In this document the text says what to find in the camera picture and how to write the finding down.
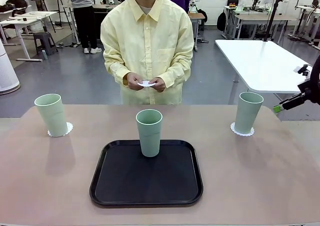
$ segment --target black stool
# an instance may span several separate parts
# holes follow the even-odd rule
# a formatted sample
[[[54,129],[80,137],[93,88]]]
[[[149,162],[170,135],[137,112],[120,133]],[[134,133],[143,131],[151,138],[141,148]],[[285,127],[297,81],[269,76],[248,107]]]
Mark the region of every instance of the black stool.
[[[56,43],[52,38],[51,33],[36,32],[33,34],[33,37],[34,37],[34,44],[35,44],[35,49],[37,54],[42,53],[42,50],[45,50],[47,55],[53,55],[55,51],[58,52]],[[40,43],[41,43],[40,46],[38,46],[37,40],[40,40]]]

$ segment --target shirt collar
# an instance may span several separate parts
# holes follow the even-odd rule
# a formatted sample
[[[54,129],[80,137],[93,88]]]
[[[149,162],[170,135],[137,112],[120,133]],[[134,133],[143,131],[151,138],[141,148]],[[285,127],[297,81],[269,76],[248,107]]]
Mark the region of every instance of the shirt collar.
[[[157,22],[159,20],[162,3],[163,3],[163,0],[155,0],[152,9],[149,12],[150,17]],[[144,12],[141,10],[136,0],[129,0],[129,4],[133,12],[135,21],[138,21],[141,18],[141,16],[144,14]]]

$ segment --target person's right hand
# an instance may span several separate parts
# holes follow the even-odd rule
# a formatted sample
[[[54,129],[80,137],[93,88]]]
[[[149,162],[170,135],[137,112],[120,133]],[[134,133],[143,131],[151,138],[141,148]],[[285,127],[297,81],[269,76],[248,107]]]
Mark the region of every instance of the person's right hand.
[[[139,84],[142,84],[142,78],[134,73],[130,72],[126,75],[126,80],[128,81],[128,86],[131,90],[139,91],[142,90],[144,87],[140,86]]]

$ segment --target neck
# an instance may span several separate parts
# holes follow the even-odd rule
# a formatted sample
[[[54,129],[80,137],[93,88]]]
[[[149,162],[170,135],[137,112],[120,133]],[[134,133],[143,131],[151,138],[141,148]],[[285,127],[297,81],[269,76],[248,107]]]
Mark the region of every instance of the neck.
[[[136,3],[145,8],[152,8],[156,0],[135,0]]]

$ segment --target white undershirt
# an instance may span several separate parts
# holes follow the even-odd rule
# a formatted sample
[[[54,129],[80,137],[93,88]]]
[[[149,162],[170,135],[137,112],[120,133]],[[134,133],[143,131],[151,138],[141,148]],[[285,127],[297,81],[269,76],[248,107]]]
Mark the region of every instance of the white undershirt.
[[[139,5],[140,6],[140,8],[141,8],[141,10],[145,13],[145,15],[147,15],[148,13],[150,13],[150,11],[151,11],[151,7],[143,7],[143,6],[141,6],[141,5]]]

